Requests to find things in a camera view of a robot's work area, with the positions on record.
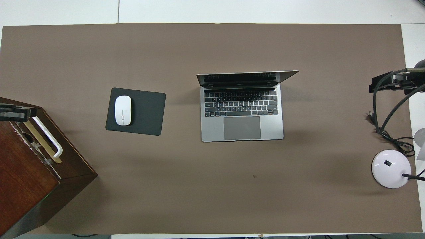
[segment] wooden box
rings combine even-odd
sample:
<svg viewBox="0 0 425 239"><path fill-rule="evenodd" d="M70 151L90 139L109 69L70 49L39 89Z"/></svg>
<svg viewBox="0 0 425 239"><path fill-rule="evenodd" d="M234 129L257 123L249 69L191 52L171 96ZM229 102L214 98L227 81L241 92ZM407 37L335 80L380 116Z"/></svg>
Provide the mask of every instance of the wooden box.
<svg viewBox="0 0 425 239"><path fill-rule="evenodd" d="M33 118L0 121L0 238L8 239L45 224L97 174L43 108L1 97L0 103L37 108L63 148L57 163L55 145Z"/></svg>

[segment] laptop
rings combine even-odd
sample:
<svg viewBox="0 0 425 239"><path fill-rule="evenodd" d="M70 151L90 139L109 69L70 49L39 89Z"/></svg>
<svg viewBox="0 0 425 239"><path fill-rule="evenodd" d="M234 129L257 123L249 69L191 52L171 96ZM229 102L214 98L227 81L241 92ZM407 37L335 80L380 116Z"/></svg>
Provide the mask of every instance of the laptop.
<svg viewBox="0 0 425 239"><path fill-rule="evenodd" d="M283 139L279 83L298 71L198 74L203 142Z"/></svg>

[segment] black mouse pad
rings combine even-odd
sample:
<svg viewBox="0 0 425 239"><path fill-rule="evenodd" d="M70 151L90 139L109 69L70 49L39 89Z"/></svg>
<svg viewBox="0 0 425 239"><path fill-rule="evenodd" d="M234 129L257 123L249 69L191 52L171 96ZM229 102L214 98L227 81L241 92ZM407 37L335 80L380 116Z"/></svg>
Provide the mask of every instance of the black mouse pad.
<svg viewBox="0 0 425 239"><path fill-rule="evenodd" d="M131 123L126 126L118 125L115 121L115 99L121 95L128 95L131 98ZM107 130L161 134L165 108L164 93L112 88L110 96L105 126Z"/></svg>

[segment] white mouse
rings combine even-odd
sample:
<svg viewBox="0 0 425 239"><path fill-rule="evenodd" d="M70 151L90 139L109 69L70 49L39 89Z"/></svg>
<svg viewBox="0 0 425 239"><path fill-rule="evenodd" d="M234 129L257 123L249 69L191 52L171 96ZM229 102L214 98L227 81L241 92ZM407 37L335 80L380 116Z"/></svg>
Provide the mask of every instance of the white mouse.
<svg viewBox="0 0 425 239"><path fill-rule="evenodd" d="M125 126L131 123L131 98L128 95L118 96L115 100L115 121Z"/></svg>

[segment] trackpad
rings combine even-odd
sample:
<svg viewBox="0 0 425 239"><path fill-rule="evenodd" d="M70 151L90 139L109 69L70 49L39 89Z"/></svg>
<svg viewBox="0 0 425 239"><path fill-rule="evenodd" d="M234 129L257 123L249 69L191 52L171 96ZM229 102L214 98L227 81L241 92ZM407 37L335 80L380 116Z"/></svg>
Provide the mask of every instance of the trackpad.
<svg viewBox="0 0 425 239"><path fill-rule="evenodd" d="M225 117L224 139L260 139L260 117Z"/></svg>

